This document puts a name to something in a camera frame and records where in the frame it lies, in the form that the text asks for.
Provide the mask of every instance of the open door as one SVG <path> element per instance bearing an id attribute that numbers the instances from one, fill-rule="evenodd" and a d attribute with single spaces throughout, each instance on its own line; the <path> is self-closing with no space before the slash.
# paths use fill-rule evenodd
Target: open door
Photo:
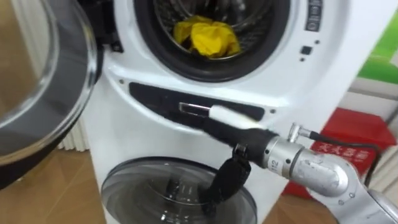
<path id="1" fill-rule="evenodd" d="M 46 156 L 37 155 L 52 150 L 73 126 L 102 58 L 77 1 L 0 2 L 0 189 L 5 179 L 35 166 Z"/>

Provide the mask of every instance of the red box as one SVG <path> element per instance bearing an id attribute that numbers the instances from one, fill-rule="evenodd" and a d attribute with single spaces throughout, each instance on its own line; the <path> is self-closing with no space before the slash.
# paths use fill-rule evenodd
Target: red box
<path id="1" fill-rule="evenodd" d="M 379 116 L 341 108 L 336 109 L 321 133 L 343 142 L 377 144 L 382 151 L 396 144 L 395 137 Z M 345 158 L 357 168 L 361 176 L 369 169 L 376 156 L 372 149 L 348 148 L 322 142 L 314 142 L 311 149 Z M 311 198 L 305 187 L 293 182 L 287 184 L 282 194 Z"/>

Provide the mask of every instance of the metal connector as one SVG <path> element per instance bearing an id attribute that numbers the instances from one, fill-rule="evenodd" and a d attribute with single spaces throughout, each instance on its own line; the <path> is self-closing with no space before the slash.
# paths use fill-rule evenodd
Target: metal connector
<path id="1" fill-rule="evenodd" d="M 180 102 L 178 104 L 178 109 L 182 113 L 200 116 L 203 118 L 206 118 L 209 116 L 209 110 L 210 110 L 210 108 L 207 106 L 194 105 L 191 103 L 182 103 L 182 102 Z"/>
<path id="2" fill-rule="evenodd" d="M 299 136 L 309 138 L 310 134 L 311 134 L 310 130 L 303 128 L 301 125 L 293 123 L 292 127 L 290 128 L 287 140 L 289 142 L 296 142 Z"/>

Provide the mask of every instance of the lower washing machine door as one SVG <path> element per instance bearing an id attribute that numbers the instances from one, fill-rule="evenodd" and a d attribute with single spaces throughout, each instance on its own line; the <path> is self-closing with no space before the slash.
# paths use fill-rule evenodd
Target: lower washing machine door
<path id="1" fill-rule="evenodd" d="M 170 157 L 144 157 L 115 167 L 101 197 L 120 224 L 255 224 L 257 208 L 246 189 L 214 205 L 201 198 L 214 168 Z"/>

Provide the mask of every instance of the green sign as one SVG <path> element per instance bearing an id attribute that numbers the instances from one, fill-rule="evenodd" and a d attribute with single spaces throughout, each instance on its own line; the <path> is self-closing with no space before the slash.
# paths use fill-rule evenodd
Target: green sign
<path id="1" fill-rule="evenodd" d="M 358 76 L 398 84 L 398 11 Z"/>

